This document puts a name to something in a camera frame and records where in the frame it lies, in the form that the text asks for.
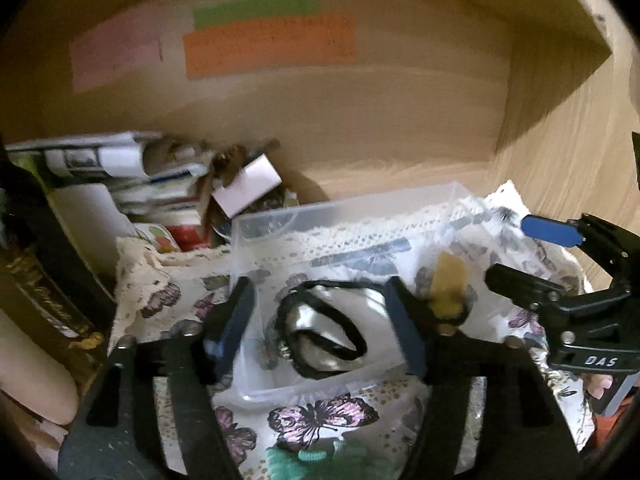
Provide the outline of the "right hand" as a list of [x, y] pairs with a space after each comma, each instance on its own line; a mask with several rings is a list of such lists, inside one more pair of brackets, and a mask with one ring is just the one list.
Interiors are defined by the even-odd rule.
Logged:
[[614, 379], [611, 375], [583, 374], [582, 381], [584, 382], [585, 390], [590, 396], [593, 399], [600, 400], [608, 389], [612, 387]]

